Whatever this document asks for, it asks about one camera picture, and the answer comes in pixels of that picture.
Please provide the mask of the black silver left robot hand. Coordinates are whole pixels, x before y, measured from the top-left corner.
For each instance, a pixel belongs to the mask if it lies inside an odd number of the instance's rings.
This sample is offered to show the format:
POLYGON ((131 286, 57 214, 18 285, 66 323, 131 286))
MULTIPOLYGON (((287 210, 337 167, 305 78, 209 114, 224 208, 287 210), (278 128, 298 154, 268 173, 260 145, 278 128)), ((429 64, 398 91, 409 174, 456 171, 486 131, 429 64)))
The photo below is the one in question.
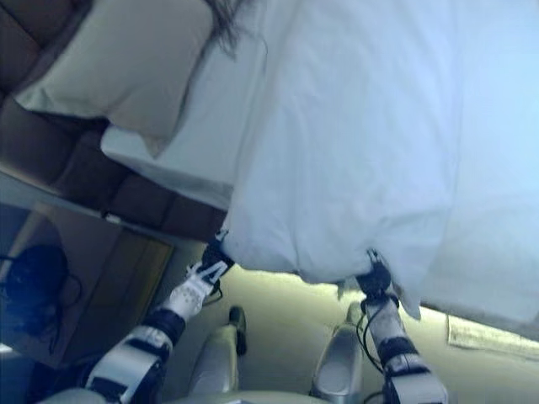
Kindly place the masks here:
POLYGON ((227 233, 228 230, 224 229, 218 231, 202 255, 202 269, 198 271, 198 275, 207 284, 214 285, 235 264, 222 250, 222 243, 227 233))

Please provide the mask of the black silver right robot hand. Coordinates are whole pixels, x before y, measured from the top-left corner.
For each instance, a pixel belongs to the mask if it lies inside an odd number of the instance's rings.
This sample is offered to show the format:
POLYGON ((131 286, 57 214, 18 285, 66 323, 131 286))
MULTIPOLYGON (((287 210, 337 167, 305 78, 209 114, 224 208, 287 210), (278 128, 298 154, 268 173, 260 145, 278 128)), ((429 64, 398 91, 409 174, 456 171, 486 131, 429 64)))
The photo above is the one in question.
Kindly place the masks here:
POLYGON ((391 284, 391 275, 387 264, 377 250, 369 248, 366 253, 370 267, 366 274, 356 277, 358 285, 367 296, 383 295, 391 284))

